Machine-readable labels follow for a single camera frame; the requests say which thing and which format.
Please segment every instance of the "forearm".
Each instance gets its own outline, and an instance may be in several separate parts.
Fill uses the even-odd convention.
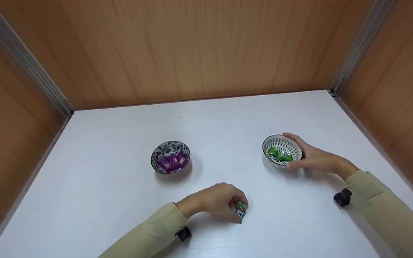
[[[143,223],[111,245],[99,258],[152,257],[162,251],[176,237],[187,218],[174,203],[165,204]]]
[[[351,205],[368,220],[399,258],[413,258],[413,211],[369,172],[346,180]]]

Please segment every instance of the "black wristband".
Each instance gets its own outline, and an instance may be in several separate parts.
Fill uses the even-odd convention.
[[[345,207],[345,206],[347,206],[348,204],[350,204],[350,201],[351,201],[350,196],[351,196],[351,191],[350,191],[349,189],[344,188],[344,189],[342,190],[342,192],[336,193],[336,194],[334,195],[334,201],[336,201],[337,204],[338,204],[340,207]]]
[[[183,227],[181,230],[175,233],[175,236],[181,240],[181,242],[186,241],[186,239],[192,236],[189,227]]]

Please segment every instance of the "human hand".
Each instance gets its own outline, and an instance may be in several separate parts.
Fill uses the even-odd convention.
[[[239,223],[240,217],[232,210],[239,201],[248,206],[248,200],[240,189],[223,182],[187,196],[176,206],[187,219],[199,212],[209,212]]]
[[[304,142],[300,137],[291,133],[283,133],[284,137],[293,139],[302,149],[303,159],[288,163],[286,168],[294,170],[297,168],[312,168],[331,172],[339,175],[343,180],[358,171],[349,160],[338,155],[325,152]]]

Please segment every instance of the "metal frame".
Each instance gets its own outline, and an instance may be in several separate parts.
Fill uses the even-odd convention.
[[[394,0],[375,0],[344,63],[332,82],[331,90],[334,94],[340,95],[342,93],[348,79],[366,51],[367,46],[371,43],[372,38],[374,38],[375,33],[382,24],[382,21],[393,5],[393,2]]]
[[[54,103],[64,117],[69,118],[74,108],[58,89],[55,82],[39,64],[27,46],[0,13],[0,41],[15,57],[47,97]]]

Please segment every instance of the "ceramic bowl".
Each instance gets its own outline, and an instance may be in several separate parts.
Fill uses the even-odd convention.
[[[163,157],[168,157],[169,155],[172,155],[172,154],[178,154],[180,151],[183,151],[184,154],[186,155],[187,162],[182,167],[178,168],[177,170],[167,172],[157,162]],[[187,145],[177,140],[171,140],[171,141],[162,143],[152,152],[152,155],[151,155],[152,168],[156,172],[159,172],[161,174],[174,174],[178,172],[179,170],[182,170],[183,168],[185,168],[186,165],[189,163],[189,160],[190,160],[189,148],[187,147]]]
[[[264,152],[265,157],[269,160],[270,163],[279,167],[286,168],[288,161],[279,161],[273,155],[268,153],[270,148],[277,149],[280,153],[290,154],[293,160],[300,160],[302,158],[302,149],[297,145],[292,139],[284,137],[280,134],[271,135],[267,137],[262,143],[262,151]]]

